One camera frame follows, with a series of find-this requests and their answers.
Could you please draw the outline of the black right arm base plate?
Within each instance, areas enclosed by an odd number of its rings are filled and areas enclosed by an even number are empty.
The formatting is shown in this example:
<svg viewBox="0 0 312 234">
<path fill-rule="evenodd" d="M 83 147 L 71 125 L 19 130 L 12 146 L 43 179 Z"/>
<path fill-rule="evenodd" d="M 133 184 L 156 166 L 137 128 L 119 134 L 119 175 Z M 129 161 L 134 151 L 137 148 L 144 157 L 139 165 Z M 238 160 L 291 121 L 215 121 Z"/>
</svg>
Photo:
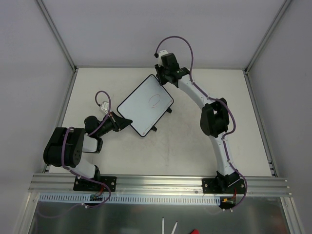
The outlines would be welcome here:
<svg viewBox="0 0 312 234">
<path fill-rule="evenodd" d="M 218 179 L 215 178 L 203 178 L 202 179 L 202 190 L 204 194 L 244 194 L 246 191 L 245 182 L 243 179 L 235 182 L 229 187 L 218 184 Z"/>
</svg>

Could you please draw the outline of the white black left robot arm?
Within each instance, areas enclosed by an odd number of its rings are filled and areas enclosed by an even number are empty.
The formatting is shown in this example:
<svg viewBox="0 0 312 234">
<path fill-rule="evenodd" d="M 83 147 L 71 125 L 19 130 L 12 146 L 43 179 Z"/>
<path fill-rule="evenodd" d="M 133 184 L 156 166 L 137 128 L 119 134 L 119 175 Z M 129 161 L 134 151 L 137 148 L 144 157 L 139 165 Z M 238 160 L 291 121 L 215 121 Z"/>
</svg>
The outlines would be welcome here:
<svg viewBox="0 0 312 234">
<path fill-rule="evenodd" d="M 119 132 L 132 122 L 110 112 L 102 121 L 95 116 L 87 117 L 83 128 L 57 127 L 44 149 L 43 160 L 48 165 L 68 170 L 79 179 L 84 179 L 90 190 L 97 190 L 102 184 L 99 168 L 85 160 L 82 154 L 100 153 L 103 135 L 110 131 Z"/>
</svg>

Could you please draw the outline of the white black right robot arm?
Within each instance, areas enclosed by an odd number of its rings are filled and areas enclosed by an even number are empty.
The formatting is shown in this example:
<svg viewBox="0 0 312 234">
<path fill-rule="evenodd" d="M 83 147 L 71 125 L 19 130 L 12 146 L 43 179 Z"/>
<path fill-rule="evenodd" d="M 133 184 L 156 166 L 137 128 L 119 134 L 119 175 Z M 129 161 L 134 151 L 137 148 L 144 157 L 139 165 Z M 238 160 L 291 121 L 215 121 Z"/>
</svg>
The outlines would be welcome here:
<svg viewBox="0 0 312 234">
<path fill-rule="evenodd" d="M 233 165 L 226 139 L 230 124 L 226 100 L 213 98 L 205 93 L 192 79 L 191 71 L 179 66 L 173 53 L 162 50 L 156 52 L 154 56 L 158 59 L 155 69 L 160 85 L 173 84 L 185 92 L 200 108 L 200 128 L 209 137 L 217 161 L 217 175 L 209 187 L 229 193 L 240 180 L 240 175 Z"/>
</svg>

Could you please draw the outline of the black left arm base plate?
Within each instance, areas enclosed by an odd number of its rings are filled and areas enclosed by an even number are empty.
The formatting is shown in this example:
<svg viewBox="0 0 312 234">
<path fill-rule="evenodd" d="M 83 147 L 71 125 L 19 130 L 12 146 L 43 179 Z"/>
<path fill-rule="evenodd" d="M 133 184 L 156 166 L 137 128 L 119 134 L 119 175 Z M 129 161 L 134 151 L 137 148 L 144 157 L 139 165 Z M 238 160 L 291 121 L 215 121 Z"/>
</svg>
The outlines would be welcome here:
<svg viewBox="0 0 312 234">
<path fill-rule="evenodd" d="M 90 182 L 82 178 L 78 179 L 78 177 L 76 176 L 73 190 L 79 192 L 99 192 L 103 187 L 103 191 L 108 192 L 108 188 L 102 186 L 103 183 L 110 189 L 111 192 L 116 191 L 117 177 L 103 175 L 100 176 L 99 183 Z"/>
</svg>

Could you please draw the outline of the small black-framed whiteboard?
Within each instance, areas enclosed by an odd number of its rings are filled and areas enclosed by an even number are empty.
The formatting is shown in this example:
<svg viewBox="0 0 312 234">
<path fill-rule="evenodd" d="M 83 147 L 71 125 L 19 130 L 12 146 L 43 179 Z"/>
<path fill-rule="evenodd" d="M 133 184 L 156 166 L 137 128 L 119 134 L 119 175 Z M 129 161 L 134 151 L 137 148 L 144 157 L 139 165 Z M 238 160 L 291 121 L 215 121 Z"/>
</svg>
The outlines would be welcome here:
<svg viewBox="0 0 312 234">
<path fill-rule="evenodd" d="M 145 137 L 173 103 L 172 96 L 151 74 L 121 102 L 117 112 L 132 120 L 131 127 L 140 137 Z"/>
</svg>

